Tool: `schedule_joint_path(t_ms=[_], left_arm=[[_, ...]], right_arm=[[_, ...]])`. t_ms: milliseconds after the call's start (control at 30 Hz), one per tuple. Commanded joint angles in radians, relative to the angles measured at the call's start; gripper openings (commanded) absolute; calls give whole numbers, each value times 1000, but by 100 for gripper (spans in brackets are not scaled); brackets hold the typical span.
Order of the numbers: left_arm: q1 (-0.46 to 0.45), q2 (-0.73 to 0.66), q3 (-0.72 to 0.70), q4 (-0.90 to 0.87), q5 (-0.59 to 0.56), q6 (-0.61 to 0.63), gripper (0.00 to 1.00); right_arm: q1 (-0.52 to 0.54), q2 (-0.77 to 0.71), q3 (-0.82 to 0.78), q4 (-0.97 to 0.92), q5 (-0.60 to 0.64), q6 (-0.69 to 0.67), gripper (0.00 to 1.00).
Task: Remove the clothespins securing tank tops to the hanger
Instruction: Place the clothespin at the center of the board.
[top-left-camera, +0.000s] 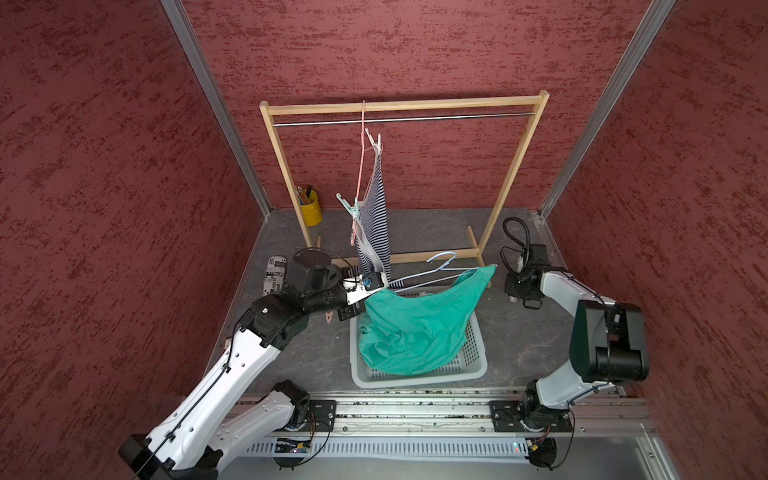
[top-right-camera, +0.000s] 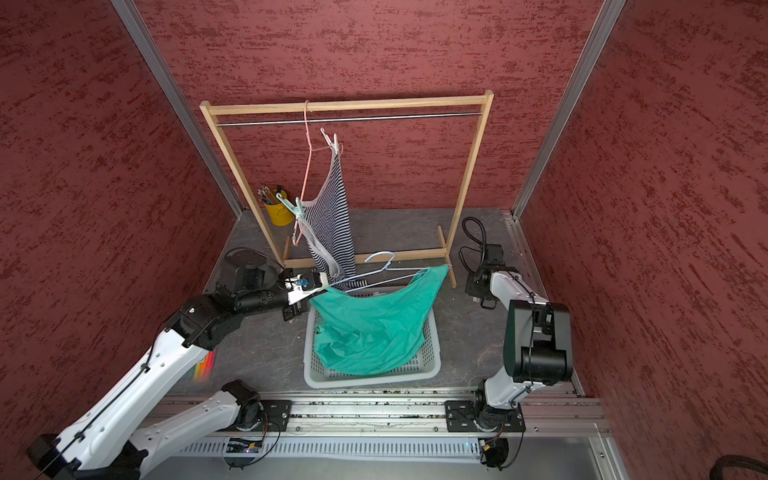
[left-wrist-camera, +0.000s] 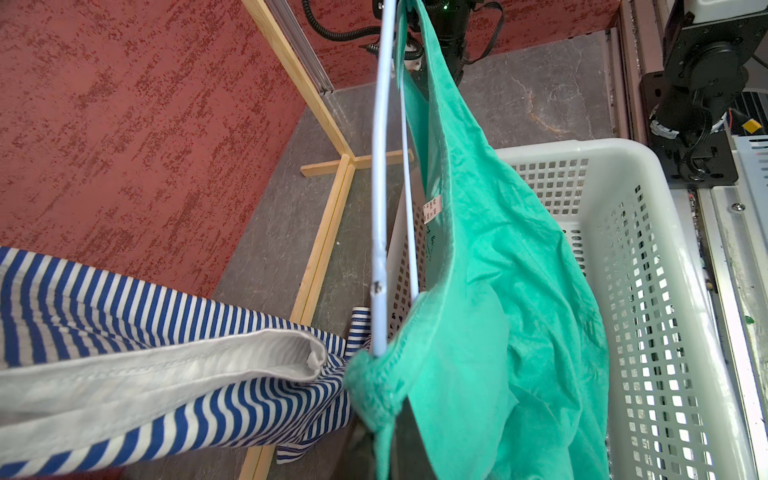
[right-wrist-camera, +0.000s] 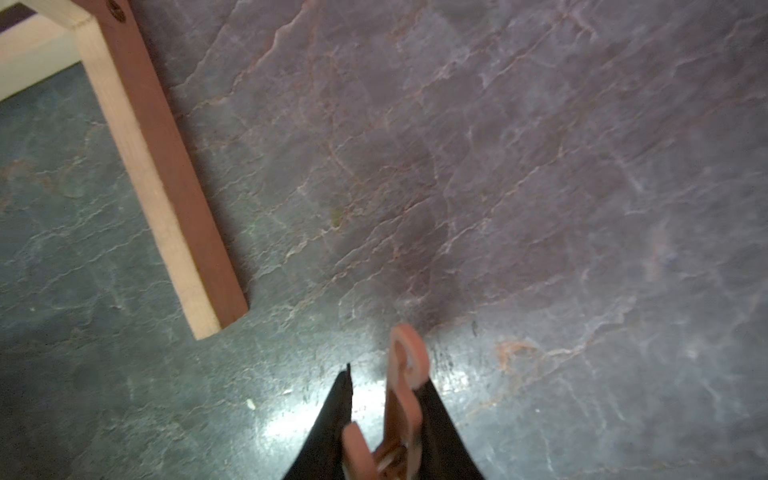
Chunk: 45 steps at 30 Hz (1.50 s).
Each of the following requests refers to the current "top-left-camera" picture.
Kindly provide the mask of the green tank top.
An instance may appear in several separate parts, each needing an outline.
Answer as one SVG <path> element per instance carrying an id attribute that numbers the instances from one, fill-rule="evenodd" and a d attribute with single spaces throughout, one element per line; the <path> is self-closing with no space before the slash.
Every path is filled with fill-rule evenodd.
<path id="1" fill-rule="evenodd" d="M 410 298 L 387 290 L 366 299 L 357 327 L 365 364 L 415 376 L 450 363 L 466 344 L 470 317 L 495 272 L 494 265 L 472 270 L 440 293 Z"/>

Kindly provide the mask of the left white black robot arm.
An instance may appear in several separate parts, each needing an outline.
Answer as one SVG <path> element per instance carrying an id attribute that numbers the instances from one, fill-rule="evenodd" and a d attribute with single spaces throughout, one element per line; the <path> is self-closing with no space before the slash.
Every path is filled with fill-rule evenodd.
<path id="1" fill-rule="evenodd" d="M 257 300 L 233 328 L 231 343 L 183 402 L 147 434 L 134 434 L 119 455 L 136 479 L 215 479 L 248 446 L 276 430 L 301 427 L 310 396 L 291 381 L 276 384 L 255 406 L 226 418 L 257 376 L 313 314 L 350 316 L 388 285 L 386 269 L 341 268 L 329 251 L 305 248 L 288 262 L 283 287 Z"/>

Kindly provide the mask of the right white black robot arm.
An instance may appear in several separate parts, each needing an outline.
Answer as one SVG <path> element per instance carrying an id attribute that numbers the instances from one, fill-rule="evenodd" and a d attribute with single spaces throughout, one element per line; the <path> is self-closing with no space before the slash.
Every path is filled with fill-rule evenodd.
<path id="1" fill-rule="evenodd" d="M 522 428 L 546 431 L 569 419 L 576 401 L 646 380 L 650 360 L 641 309 L 612 300 L 567 269 L 553 266 L 547 247 L 532 242 L 530 229 L 521 218 L 504 219 L 502 229 L 519 247 L 516 265 L 506 257 L 508 248 L 500 249 L 507 269 L 505 294 L 531 310 L 550 299 L 573 317 L 568 360 L 548 376 L 529 382 L 516 407 L 515 417 Z"/>

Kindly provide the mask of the light blue wire hanger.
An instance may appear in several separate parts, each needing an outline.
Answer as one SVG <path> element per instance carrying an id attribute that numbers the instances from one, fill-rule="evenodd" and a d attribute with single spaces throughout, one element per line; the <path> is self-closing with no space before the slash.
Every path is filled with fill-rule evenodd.
<path id="1" fill-rule="evenodd" d="M 393 280 L 389 283 L 389 289 L 395 293 L 404 293 L 441 284 L 449 280 L 456 280 L 468 272 L 477 270 L 477 267 L 454 265 L 453 262 L 457 258 L 458 253 L 455 251 L 443 251 L 434 254 L 426 261 L 430 265 L 427 270 Z"/>

